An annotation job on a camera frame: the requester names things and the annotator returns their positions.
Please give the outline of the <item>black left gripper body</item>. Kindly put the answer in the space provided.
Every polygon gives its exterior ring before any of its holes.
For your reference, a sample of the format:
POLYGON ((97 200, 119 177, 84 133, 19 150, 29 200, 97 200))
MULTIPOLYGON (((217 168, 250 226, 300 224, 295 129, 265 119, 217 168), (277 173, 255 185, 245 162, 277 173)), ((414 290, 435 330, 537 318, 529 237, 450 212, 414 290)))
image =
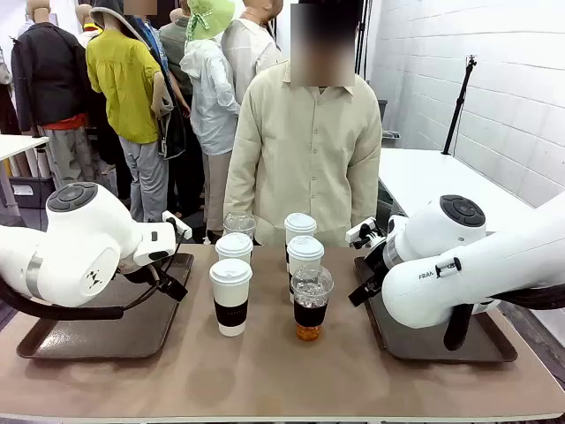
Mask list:
POLYGON ((121 274, 126 280, 133 284, 149 284, 156 285, 161 281, 158 270, 152 265, 148 264, 133 272, 125 273, 123 270, 121 274))

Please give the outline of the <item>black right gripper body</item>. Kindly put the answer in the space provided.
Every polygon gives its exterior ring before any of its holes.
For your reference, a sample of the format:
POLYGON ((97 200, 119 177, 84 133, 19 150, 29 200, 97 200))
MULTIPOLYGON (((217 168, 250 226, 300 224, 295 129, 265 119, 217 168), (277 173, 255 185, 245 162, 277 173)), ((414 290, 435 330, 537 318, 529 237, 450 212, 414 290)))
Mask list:
POLYGON ((382 285, 383 280, 388 273, 388 266, 386 265, 383 256, 385 247, 386 243, 382 242, 375 246, 373 250, 368 254, 368 266, 373 272, 371 281, 375 285, 382 285))

